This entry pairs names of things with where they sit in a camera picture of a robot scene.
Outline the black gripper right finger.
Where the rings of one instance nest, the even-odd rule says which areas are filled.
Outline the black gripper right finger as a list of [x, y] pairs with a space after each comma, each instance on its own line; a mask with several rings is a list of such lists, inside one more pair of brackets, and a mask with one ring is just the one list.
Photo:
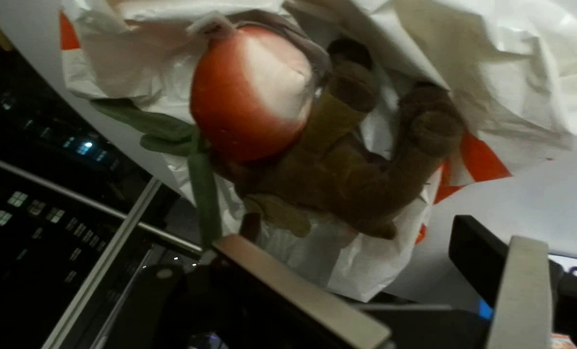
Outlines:
[[501, 242], [472, 214], [457, 214], [449, 257], [492, 306], [484, 349], [552, 349], [548, 245], [527, 236]]

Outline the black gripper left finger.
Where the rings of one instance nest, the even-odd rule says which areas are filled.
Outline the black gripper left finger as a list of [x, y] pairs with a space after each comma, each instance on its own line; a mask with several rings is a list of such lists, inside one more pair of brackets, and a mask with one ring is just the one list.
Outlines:
[[213, 242], [219, 280], [250, 323], [285, 349], [385, 349], [391, 329], [300, 276], [244, 234]]

